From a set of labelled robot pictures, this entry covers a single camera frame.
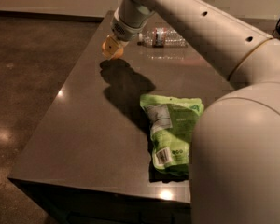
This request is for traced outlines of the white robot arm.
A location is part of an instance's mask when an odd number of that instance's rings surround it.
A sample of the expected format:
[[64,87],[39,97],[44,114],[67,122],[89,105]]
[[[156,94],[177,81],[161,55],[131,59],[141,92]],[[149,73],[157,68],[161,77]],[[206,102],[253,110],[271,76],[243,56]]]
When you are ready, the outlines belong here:
[[122,0],[113,58],[158,13],[234,88],[195,126],[192,224],[280,224],[280,40],[202,0]]

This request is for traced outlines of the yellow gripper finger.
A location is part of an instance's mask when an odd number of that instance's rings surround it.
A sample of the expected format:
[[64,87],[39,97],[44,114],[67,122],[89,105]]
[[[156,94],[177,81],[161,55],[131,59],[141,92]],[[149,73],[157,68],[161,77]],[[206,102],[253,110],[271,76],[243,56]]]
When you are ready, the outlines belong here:
[[115,35],[109,35],[102,45],[102,53],[108,59],[112,60],[111,57],[120,48],[125,48],[128,45],[127,42],[119,40]]

